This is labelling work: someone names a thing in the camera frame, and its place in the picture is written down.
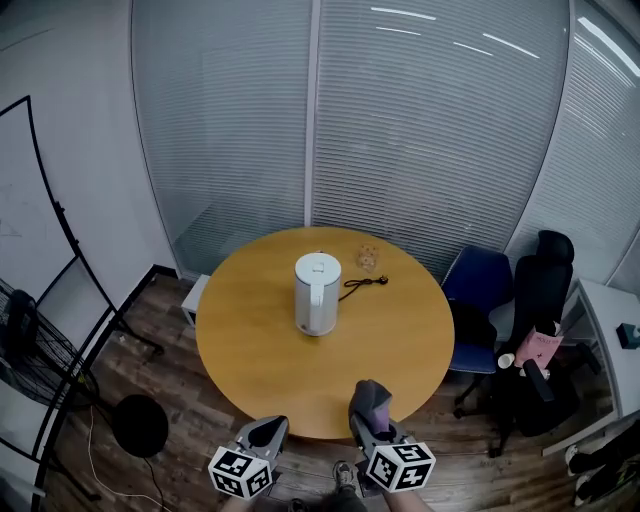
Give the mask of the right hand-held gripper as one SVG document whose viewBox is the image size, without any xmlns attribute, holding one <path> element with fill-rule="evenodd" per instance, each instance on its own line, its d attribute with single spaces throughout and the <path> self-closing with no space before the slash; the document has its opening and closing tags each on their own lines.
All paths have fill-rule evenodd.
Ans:
<svg viewBox="0 0 640 512">
<path fill-rule="evenodd" d="M 436 458 L 424 442 L 393 420 L 389 430 L 374 434 L 362 416 L 350 417 L 354 440 L 364 459 L 356 464 L 362 494 L 414 491 L 425 487 Z"/>
</svg>

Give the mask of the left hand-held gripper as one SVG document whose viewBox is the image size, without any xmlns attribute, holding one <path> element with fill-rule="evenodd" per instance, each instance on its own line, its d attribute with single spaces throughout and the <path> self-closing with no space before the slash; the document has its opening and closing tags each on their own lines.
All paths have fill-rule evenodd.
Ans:
<svg viewBox="0 0 640 512">
<path fill-rule="evenodd" d="M 220 446 L 208 465 L 215 489 L 252 500 L 274 482 L 278 457 L 289 433 L 286 416 L 270 416 L 247 423 L 226 446 Z"/>
</svg>

